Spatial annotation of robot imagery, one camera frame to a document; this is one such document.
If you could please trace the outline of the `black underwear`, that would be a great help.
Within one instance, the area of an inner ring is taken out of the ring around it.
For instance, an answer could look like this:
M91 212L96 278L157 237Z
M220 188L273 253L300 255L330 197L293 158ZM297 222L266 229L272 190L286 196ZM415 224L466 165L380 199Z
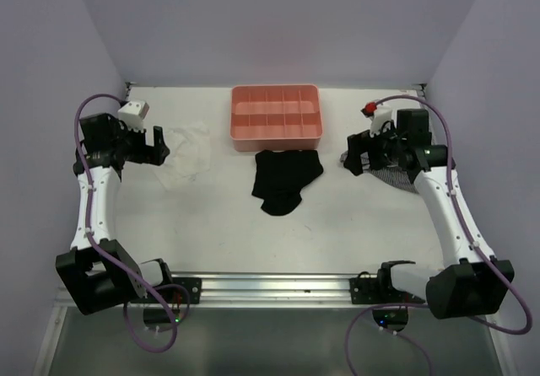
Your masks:
M256 175L251 194L274 217L290 214L301 202L301 191L324 172L316 150L264 150L255 155Z

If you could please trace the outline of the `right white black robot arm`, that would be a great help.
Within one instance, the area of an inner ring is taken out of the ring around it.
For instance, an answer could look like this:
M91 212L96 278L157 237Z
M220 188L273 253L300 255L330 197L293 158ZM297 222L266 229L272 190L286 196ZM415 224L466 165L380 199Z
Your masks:
M344 167L354 175L399 168L422 197L443 256L442 269L412 261L389 261L377 272L375 290L386 302L404 293L424 300L437 319L472 317L498 311L514 278L508 260L498 260L479 233L463 201L455 164L444 144L434 144L429 114L423 109L393 111L367 104L371 121L364 132L348 136Z

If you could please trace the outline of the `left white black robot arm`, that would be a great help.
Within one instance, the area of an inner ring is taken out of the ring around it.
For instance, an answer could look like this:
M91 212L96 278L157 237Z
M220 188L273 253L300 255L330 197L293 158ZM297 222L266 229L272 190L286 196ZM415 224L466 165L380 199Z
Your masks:
M153 144L146 131L135 130L109 113L79 122L83 137L76 143L73 172L80 190L78 224L68 252L56 258L56 270L82 314L88 315L141 298L170 300L175 281L153 274L145 288L138 263L116 238L116 196L128 162L160 166L169 156L164 131L154 126Z

